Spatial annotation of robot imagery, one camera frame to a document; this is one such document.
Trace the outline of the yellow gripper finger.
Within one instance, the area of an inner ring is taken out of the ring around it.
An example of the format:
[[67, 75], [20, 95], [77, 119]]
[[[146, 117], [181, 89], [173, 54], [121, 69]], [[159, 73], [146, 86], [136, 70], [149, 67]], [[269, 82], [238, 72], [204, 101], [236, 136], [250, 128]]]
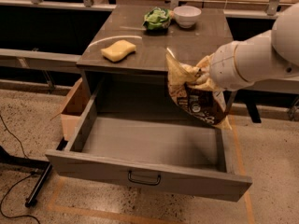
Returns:
[[213, 59], [213, 54], [204, 57], [197, 65], [199, 77], [196, 79], [197, 84], [203, 84], [210, 77], [209, 69]]

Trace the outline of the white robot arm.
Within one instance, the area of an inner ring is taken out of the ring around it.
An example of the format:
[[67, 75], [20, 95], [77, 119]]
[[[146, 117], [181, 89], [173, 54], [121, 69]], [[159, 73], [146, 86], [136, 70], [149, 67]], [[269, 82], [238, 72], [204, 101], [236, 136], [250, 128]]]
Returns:
[[295, 4], [277, 17], [270, 30], [219, 47], [192, 84], [203, 91], [237, 91], [257, 81], [298, 74], [299, 4]]

